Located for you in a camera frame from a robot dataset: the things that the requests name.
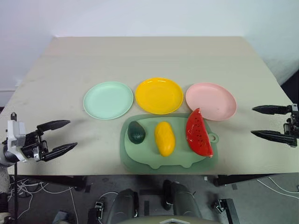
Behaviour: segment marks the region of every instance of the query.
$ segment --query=red watermelon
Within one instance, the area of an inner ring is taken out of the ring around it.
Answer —
[[[190,148],[196,154],[207,157],[213,156],[209,136],[199,108],[194,110],[187,120],[186,138]]]

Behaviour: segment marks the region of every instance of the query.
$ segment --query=table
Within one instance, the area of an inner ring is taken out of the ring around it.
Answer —
[[[264,115],[251,110],[258,105],[289,105],[275,77],[241,37],[63,37],[54,38],[16,90],[0,115],[0,137],[5,139],[7,120],[16,112],[27,132],[38,124],[69,119],[67,126],[48,131],[52,148],[71,142],[78,145],[49,162],[19,163],[20,175],[129,174],[119,156],[124,121],[145,114],[134,101],[132,108],[114,120],[97,120],[83,109],[83,97],[94,85],[119,81],[135,91],[151,77],[178,83],[184,93],[198,82],[227,88],[238,111],[226,121],[209,121],[217,133],[219,162],[198,174],[267,174],[299,172],[299,150],[270,142],[251,130],[283,132],[288,116]],[[176,112],[190,112],[186,102]]]

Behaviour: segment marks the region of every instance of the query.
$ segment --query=cutting board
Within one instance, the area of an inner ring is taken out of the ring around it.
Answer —
[[[216,141],[211,142],[214,152],[212,158],[195,154],[185,139],[185,125],[189,115],[144,114],[128,118],[122,127],[120,139],[120,156],[125,167],[136,174],[195,173],[211,169],[218,160]],[[146,130],[145,140],[138,145],[128,139],[128,125],[132,121],[139,122]],[[176,148],[168,157],[159,154],[155,143],[153,130],[160,121],[168,121],[176,136]],[[205,126],[207,132],[212,133],[206,121]]]

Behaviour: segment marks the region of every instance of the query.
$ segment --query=white cable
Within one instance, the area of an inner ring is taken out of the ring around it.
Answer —
[[[286,194],[284,194],[284,193],[281,193],[281,192],[279,192],[279,191],[277,191],[277,190],[274,190],[273,188],[271,188],[271,187],[269,187],[268,185],[264,184],[264,183],[263,183],[263,182],[261,182],[260,180],[256,180],[256,181],[260,182],[262,185],[264,185],[265,187],[267,187],[267,188],[269,188],[269,189],[271,189],[271,190],[275,191],[276,193],[279,193],[279,194],[281,194],[281,195],[284,195],[284,196],[288,196],[288,197],[294,197],[294,198],[297,198],[297,199],[299,199],[299,197],[295,197],[295,196],[292,196],[292,195],[286,195]]]
[[[23,180],[25,180],[25,181],[24,181],[23,183],[21,183],[21,186],[18,184],[19,189],[18,189],[18,191],[17,191],[17,194],[21,191],[21,187],[24,186],[24,183],[28,181],[28,179],[23,179]],[[10,196],[9,196],[8,199],[7,199],[8,202],[9,202],[10,199],[12,198],[12,196],[13,196],[13,192],[14,192],[14,189],[11,189],[11,191],[10,191]]]
[[[287,193],[291,193],[291,194],[299,194],[299,191],[288,191],[288,190],[283,189],[271,177],[268,177],[268,178],[273,182],[273,184],[275,184],[276,186],[278,186],[281,190],[283,190],[283,191],[285,191]]]
[[[25,181],[21,182],[21,186],[25,185],[25,183],[29,181],[28,179],[26,179]]]
[[[48,191],[48,190],[46,190],[44,187],[45,186],[43,186],[42,184],[41,184],[41,187],[42,187],[42,189],[44,190],[44,191],[46,191],[47,193],[49,193],[49,194],[61,194],[61,193],[64,193],[64,192],[66,192],[66,191],[69,191],[70,189],[73,189],[73,188],[70,188],[70,189],[67,189],[67,190],[63,190],[63,191],[59,191],[59,192],[51,192],[51,191]]]
[[[25,188],[24,188],[24,189],[22,188],[22,190],[25,191],[25,192],[27,192],[27,193],[29,193],[29,194],[35,194],[35,193],[40,192],[41,190],[43,190],[43,188],[40,188],[40,189],[37,190],[37,191],[28,191],[27,188],[26,188],[26,189],[25,189]]]
[[[99,201],[103,196],[105,196],[105,195],[107,195],[107,194],[116,194],[116,195],[118,195],[118,192],[116,192],[116,191],[109,191],[109,192],[106,192],[105,194],[102,194],[102,195],[98,198],[98,201]]]
[[[116,192],[116,191],[109,191],[109,192],[106,192],[105,194],[102,194],[102,196],[100,196],[100,197],[98,198],[98,200],[100,200],[103,196],[105,196],[105,195],[107,195],[107,194],[117,194],[117,195],[118,195],[118,192]]]
[[[32,186],[37,186],[37,185],[39,185],[40,183],[37,183],[37,184],[34,184],[34,185],[31,185],[31,184],[29,184],[29,185],[19,185],[18,184],[18,187],[20,188],[20,189],[22,189],[23,187],[32,187]]]
[[[78,221],[78,214],[77,214],[77,211],[76,211],[76,206],[75,206],[74,197],[73,197],[73,192],[71,191],[71,189],[72,189],[72,188],[69,188],[68,190],[69,190],[70,193],[71,193],[71,200],[73,201],[73,206],[74,206],[74,211],[75,211],[75,214],[76,214],[77,224],[79,224],[79,221]]]
[[[28,208],[23,211],[19,216],[18,216],[18,219],[26,212],[26,211],[29,211],[30,210],[30,205],[31,205],[31,201],[32,201],[32,198],[33,198],[33,194],[30,194],[31,195],[31,198],[30,198],[30,201],[29,201],[29,206]]]
[[[21,182],[21,181],[28,181],[28,179],[22,179],[22,180],[19,180],[19,181],[17,181],[17,183],[18,183],[18,182]]]
[[[33,184],[25,184],[25,185],[23,185],[23,186],[24,186],[24,187],[32,187],[32,186],[37,186],[37,185],[39,185],[40,183],[43,183],[43,182],[33,183]]]

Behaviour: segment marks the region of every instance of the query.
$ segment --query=yellow plate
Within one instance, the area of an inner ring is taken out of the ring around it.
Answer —
[[[135,92],[139,106],[154,114],[168,114],[177,110],[184,99],[181,87],[167,78],[150,78]]]

